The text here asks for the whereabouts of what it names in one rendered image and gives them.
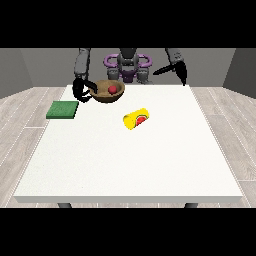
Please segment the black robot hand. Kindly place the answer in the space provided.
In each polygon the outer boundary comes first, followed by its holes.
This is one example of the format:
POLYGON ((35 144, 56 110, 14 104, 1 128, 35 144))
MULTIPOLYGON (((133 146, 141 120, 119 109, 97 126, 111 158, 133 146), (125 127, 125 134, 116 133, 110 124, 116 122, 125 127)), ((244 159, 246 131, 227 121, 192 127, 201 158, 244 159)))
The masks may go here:
POLYGON ((175 64, 170 64, 168 66, 162 67, 154 72, 154 75, 161 75, 169 71, 174 71, 178 78, 181 80, 182 85, 186 85, 187 80, 187 68, 183 61, 178 61, 175 64))
POLYGON ((88 96, 90 90, 97 92, 98 88, 94 82, 83 80, 82 78, 76 78, 73 81, 72 90, 74 97, 78 101, 85 103, 91 99, 91 96, 88 96))

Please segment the green square pad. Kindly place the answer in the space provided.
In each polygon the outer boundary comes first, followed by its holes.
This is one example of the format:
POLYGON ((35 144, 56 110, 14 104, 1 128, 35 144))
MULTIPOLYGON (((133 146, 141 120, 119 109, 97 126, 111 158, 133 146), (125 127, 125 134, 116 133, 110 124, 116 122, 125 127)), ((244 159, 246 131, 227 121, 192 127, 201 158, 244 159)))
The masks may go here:
POLYGON ((54 101, 47 114, 47 119, 73 119, 75 117, 78 101, 54 101))

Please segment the yellow cup with melon print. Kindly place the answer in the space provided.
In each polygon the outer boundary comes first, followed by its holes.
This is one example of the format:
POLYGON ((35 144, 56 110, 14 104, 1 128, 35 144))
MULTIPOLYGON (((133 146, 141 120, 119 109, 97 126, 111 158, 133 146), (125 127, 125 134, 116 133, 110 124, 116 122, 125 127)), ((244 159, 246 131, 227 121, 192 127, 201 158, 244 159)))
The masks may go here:
POLYGON ((123 122, 126 128, 129 130, 134 129, 142 122, 149 118, 149 112, 145 108, 141 108, 134 112, 131 112, 123 117, 123 122))

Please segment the brown wooden bowl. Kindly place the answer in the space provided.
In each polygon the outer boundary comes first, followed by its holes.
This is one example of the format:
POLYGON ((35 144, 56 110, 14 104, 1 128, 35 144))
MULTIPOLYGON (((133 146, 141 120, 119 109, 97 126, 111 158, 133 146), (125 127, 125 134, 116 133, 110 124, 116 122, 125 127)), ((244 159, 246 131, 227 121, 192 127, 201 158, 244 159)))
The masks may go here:
POLYGON ((123 82, 118 80, 99 80, 96 82, 97 93, 90 90, 90 95, 100 103, 113 103, 117 101, 125 91, 125 85, 123 82), (110 86, 115 86, 117 92, 115 94, 110 94, 108 89, 110 86))

